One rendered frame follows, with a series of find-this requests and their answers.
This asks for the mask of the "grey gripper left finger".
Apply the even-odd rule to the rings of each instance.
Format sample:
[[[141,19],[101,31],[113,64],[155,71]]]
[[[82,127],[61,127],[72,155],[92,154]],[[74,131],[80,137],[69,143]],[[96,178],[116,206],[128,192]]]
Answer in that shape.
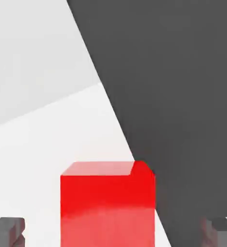
[[[16,217],[0,218],[0,247],[25,247],[23,236],[25,219]]]

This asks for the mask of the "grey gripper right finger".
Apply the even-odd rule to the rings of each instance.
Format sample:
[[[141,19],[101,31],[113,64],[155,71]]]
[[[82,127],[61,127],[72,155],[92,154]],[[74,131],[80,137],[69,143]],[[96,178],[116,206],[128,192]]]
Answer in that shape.
[[[204,218],[201,247],[227,247],[227,218]]]

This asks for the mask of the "small red cube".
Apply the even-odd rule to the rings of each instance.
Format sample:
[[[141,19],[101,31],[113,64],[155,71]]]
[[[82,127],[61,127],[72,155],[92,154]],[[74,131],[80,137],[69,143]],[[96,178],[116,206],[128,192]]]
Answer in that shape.
[[[155,175],[143,161],[75,162],[60,177],[60,247],[155,247]]]

